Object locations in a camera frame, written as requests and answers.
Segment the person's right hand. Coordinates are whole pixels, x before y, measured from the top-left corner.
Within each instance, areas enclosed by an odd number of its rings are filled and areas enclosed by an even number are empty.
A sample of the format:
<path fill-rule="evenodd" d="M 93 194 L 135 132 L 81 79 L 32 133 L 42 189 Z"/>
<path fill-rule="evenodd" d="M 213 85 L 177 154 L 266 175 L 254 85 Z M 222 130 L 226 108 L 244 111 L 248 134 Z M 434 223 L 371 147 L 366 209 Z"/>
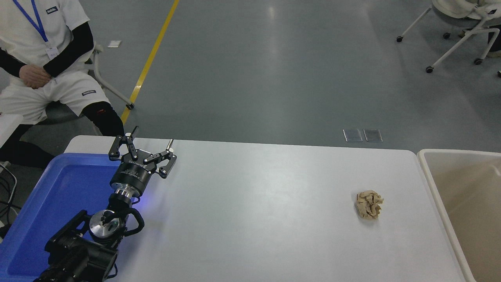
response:
<path fill-rule="evenodd" d="M 45 69 L 35 65 L 22 66 L 18 75 L 24 85 L 32 89 L 42 88 L 52 79 L 52 76 Z"/>

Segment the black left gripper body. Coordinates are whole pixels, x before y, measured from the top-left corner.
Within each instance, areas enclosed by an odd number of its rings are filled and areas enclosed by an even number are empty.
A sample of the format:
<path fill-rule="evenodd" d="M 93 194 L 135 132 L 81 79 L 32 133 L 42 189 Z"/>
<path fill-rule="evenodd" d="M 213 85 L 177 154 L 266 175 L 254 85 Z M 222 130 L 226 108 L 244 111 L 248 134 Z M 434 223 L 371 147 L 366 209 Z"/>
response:
<path fill-rule="evenodd" d="M 139 154 L 138 159 L 134 160 L 131 154 L 124 155 L 120 166 L 111 178 L 110 186 L 113 189 L 128 186 L 134 189 L 135 194 L 143 194 L 156 170 L 155 163 L 144 163 L 145 157 L 145 154 Z"/>

